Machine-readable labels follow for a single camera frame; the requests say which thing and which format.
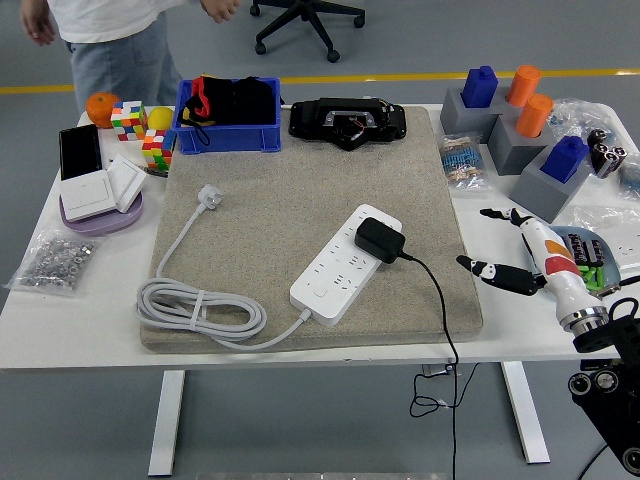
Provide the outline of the person's right hand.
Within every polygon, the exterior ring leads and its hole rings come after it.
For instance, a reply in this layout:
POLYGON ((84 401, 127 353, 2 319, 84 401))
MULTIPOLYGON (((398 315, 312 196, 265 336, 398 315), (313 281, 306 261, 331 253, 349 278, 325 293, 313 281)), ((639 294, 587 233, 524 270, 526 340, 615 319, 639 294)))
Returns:
POLYGON ((20 21, 25 34, 38 46, 50 45, 56 37, 46 0, 23 0, 20 21))

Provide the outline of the person's left hand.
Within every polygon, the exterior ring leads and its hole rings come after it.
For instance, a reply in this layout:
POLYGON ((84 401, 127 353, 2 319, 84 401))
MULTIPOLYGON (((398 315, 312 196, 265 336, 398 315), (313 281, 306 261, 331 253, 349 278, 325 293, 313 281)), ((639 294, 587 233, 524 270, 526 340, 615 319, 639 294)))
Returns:
POLYGON ((200 0, 201 8, 217 24, 230 21, 240 4, 240 0, 200 0))

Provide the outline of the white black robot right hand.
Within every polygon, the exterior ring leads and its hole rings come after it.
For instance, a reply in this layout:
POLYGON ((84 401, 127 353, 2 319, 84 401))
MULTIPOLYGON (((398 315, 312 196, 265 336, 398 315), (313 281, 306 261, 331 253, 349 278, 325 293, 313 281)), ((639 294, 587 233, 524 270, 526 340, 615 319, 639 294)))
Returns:
POLYGON ((473 260, 465 255, 456 258, 461 266, 483 282, 512 293, 532 296, 540 289, 551 292, 556 298, 556 317, 565 330, 583 320, 608 321, 604 303, 588 291, 573 254, 547 224, 515 208, 483 209, 480 214, 508 220, 518 227, 538 272, 473 260))

